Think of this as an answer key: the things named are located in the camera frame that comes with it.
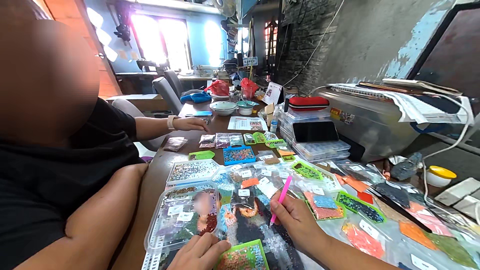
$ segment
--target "black phone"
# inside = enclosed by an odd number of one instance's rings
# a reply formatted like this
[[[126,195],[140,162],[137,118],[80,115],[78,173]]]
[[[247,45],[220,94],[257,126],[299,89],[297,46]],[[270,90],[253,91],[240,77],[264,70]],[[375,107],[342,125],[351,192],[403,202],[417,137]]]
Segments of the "black phone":
[[[298,143],[338,141],[338,133],[332,121],[293,123],[293,133]]]

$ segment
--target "wall fan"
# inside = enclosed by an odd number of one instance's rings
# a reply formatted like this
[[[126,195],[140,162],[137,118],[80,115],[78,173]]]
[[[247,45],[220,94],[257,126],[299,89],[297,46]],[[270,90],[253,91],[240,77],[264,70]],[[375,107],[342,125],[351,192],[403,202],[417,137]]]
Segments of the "wall fan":
[[[237,9],[235,0],[212,0],[212,4],[227,18],[232,17]]]

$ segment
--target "pink diamond painting pen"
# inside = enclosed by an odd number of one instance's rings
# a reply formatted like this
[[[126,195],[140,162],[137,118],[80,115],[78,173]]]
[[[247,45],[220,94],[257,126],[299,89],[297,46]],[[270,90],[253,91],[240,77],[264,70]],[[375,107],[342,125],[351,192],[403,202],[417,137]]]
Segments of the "pink diamond painting pen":
[[[278,198],[278,202],[281,204],[283,202],[283,199],[285,198],[285,195],[287,194],[288,187],[290,186],[290,182],[292,182],[292,176],[287,177],[287,181],[285,182],[285,185],[283,186],[282,193],[280,193],[280,198]],[[276,215],[272,214],[272,219],[270,220],[270,226],[275,222]]]

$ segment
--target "red plastic bag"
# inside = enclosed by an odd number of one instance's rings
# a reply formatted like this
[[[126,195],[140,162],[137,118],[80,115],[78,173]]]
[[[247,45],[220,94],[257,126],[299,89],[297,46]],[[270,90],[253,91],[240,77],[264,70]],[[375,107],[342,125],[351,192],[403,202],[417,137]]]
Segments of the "red plastic bag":
[[[209,87],[205,88],[205,92],[211,89],[212,93],[217,96],[228,96],[230,92],[230,88],[228,87],[228,83],[222,80],[216,80],[212,82],[212,85]]]
[[[243,78],[240,82],[240,85],[243,92],[243,98],[248,100],[251,100],[253,98],[255,91],[257,91],[257,89],[259,88],[256,83],[254,83],[252,80],[249,80],[248,78]]]

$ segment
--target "smartphone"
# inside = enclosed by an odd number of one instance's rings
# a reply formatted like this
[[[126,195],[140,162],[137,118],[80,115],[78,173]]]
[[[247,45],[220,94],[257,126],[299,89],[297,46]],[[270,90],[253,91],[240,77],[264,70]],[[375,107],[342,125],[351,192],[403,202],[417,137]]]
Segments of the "smartphone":
[[[293,123],[293,133],[298,143],[338,141],[338,133],[332,121]]]
[[[200,110],[194,113],[187,113],[185,116],[212,116],[212,111],[210,110]]]

